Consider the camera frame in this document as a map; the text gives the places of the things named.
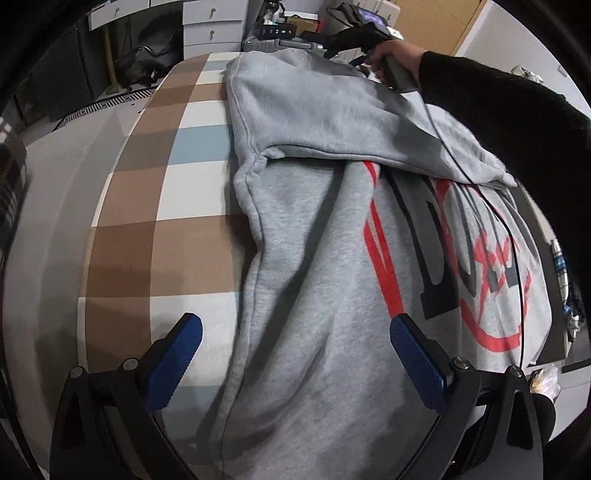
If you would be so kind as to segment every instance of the black bag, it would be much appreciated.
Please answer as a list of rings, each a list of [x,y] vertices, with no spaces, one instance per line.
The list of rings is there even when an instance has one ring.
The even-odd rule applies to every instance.
[[[183,59],[182,26],[167,15],[150,22],[138,36],[139,46],[115,62],[119,83],[130,88],[134,83],[150,87]]]

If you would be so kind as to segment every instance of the human hand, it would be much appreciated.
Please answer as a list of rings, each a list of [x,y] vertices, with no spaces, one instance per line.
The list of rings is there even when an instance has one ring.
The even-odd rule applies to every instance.
[[[384,82],[383,59],[391,55],[413,74],[417,84],[420,85],[418,68],[421,64],[421,58],[426,51],[424,48],[417,47],[405,40],[388,40],[375,47],[374,52],[365,63],[371,65],[371,69],[375,72],[376,76]]]

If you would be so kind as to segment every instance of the gray hoodie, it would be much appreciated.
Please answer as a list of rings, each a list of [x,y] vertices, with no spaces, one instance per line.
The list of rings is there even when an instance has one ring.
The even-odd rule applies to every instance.
[[[216,467],[241,480],[394,478],[435,414],[390,344],[390,319],[408,313],[479,369],[518,362],[509,235],[417,94],[291,49],[245,53],[227,81],[235,189],[258,252],[212,435]],[[551,317],[515,183],[430,109],[515,239],[527,364]]]

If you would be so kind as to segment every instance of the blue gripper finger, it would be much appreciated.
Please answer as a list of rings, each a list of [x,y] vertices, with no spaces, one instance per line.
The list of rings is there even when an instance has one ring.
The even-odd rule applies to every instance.
[[[150,348],[158,351],[158,347],[164,347],[163,352],[158,351],[156,357],[159,359],[153,367],[150,366],[143,382],[144,401],[150,413],[168,405],[202,339],[201,319],[194,313],[185,313],[170,333]]]
[[[442,369],[444,371],[446,369],[440,368],[443,365],[438,360],[443,360],[443,363],[449,360],[449,358],[441,359],[443,349],[438,343],[427,339],[413,320],[404,313],[394,317],[390,322],[390,342],[423,404],[441,415],[447,404],[447,388],[453,378],[451,370],[446,376],[442,372]],[[436,352],[439,354],[439,359],[431,356],[435,346],[440,350]]]

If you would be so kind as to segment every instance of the black sleeve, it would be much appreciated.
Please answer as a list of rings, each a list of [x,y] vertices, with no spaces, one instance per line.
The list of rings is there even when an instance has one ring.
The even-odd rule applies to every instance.
[[[528,190],[591,298],[589,118],[543,85],[461,57],[425,53],[419,80],[425,102],[466,125]]]

